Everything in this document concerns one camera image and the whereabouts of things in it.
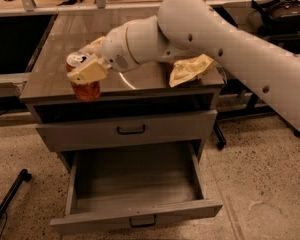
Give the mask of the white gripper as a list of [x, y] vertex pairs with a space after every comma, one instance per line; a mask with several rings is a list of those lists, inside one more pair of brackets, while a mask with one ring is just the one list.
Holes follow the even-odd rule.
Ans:
[[[139, 64], [128, 47], [127, 29], [127, 25], [112, 29], [105, 37], [99, 37], [82, 47], [82, 53], [70, 54], [67, 65], [72, 69], [67, 73], [68, 79], [76, 85], [100, 81], [107, 77], [107, 63], [113, 70], [121, 73], [138, 68]], [[100, 50], [103, 58], [96, 56], [100, 54]]]

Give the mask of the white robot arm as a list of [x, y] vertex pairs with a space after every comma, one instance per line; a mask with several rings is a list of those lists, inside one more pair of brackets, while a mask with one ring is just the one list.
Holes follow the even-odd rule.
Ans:
[[80, 52], [87, 60], [67, 74], [78, 85], [109, 69], [206, 54], [300, 131], [300, 57], [232, 26], [203, 0], [163, 0], [155, 16], [114, 28]]

